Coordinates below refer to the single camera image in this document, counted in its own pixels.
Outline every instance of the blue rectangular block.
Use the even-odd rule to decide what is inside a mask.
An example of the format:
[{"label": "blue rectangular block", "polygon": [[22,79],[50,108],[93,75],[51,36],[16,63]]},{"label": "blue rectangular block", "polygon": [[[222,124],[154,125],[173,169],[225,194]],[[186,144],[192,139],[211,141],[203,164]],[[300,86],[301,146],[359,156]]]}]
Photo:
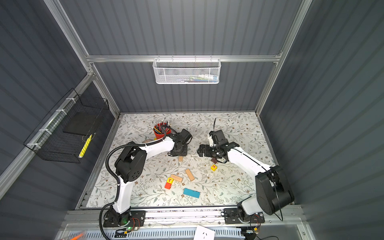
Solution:
[{"label": "blue rectangular block", "polygon": [[200,193],[199,192],[190,190],[188,188],[184,188],[184,194],[188,195],[188,196],[191,196],[191,197],[195,197],[195,198],[199,198],[200,197]]}]

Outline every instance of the gray wall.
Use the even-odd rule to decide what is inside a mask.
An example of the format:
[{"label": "gray wall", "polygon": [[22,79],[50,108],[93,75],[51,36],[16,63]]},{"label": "gray wall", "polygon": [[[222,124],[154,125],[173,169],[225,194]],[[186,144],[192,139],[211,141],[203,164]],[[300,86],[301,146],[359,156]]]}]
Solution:
[{"label": "gray wall", "polygon": [[[23,141],[86,72],[43,1],[0,1],[0,173]],[[85,94],[100,96],[91,84]],[[114,118],[109,112],[81,164],[34,157],[0,200],[0,239],[53,239],[74,209]]]},{"label": "gray wall", "polygon": [[314,1],[261,118],[316,238],[381,239],[384,1]]},{"label": "gray wall", "polygon": [[0,1],[0,173],[86,71],[43,1]]},{"label": "gray wall", "polygon": [[[274,55],[300,0],[62,1],[90,55]],[[253,110],[272,63],[223,63],[219,84],[158,85],[149,63],[96,63],[122,112]]]},{"label": "gray wall", "polygon": [[254,110],[273,63],[222,63],[218,84],[157,84],[151,63],[96,63],[121,112]]}]

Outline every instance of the floral tablecloth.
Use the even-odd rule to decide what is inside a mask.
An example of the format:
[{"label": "floral tablecloth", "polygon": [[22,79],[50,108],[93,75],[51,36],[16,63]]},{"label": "floral tablecloth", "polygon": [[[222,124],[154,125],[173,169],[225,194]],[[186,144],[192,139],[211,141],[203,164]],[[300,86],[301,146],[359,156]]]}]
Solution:
[{"label": "floral tablecloth", "polygon": [[[208,144],[209,132],[221,129],[229,142],[236,142],[246,152],[269,165],[274,165],[264,135],[254,112],[244,113],[160,113],[125,114],[114,137],[111,150],[130,141],[142,143],[154,139],[153,126],[165,119],[172,128],[181,131],[187,129],[193,136],[188,145],[188,155],[179,162],[178,157],[162,153],[148,159],[141,176],[135,181],[131,197],[131,206],[202,206],[235,205],[237,202],[256,193],[255,180],[232,163],[218,163],[217,170],[210,169],[213,164],[209,157],[199,157],[200,144]],[[121,151],[110,158],[110,167],[115,171],[114,162]],[[190,181],[185,173],[190,169],[195,180]],[[165,183],[171,174],[178,175],[183,181],[172,184],[170,190]],[[116,194],[116,180],[103,166],[88,200],[87,207],[102,207],[113,201]],[[200,192],[194,198],[183,194],[184,188]]]}]

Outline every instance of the black wire basket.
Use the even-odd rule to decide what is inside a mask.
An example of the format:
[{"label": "black wire basket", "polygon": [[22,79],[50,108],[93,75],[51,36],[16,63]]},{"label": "black wire basket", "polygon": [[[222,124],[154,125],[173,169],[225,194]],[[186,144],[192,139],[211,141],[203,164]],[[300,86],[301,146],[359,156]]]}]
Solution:
[{"label": "black wire basket", "polygon": [[24,145],[47,161],[80,163],[109,111],[108,101],[76,95],[42,131],[36,142]]}]

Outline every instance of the tan rectangular block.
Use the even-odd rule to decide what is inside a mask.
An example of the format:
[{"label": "tan rectangular block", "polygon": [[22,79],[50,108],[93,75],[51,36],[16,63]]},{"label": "tan rectangular block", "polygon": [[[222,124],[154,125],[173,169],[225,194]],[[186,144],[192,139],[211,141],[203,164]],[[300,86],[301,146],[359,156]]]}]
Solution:
[{"label": "tan rectangular block", "polygon": [[185,173],[188,175],[189,180],[193,181],[195,179],[195,177],[192,175],[189,169],[186,169]]},{"label": "tan rectangular block", "polygon": [[174,174],[171,174],[170,177],[173,178],[175,181],[178,181],[178,182],[182,182],[183,181],[182,177],[179,177],[179,176],[174,175]]}]

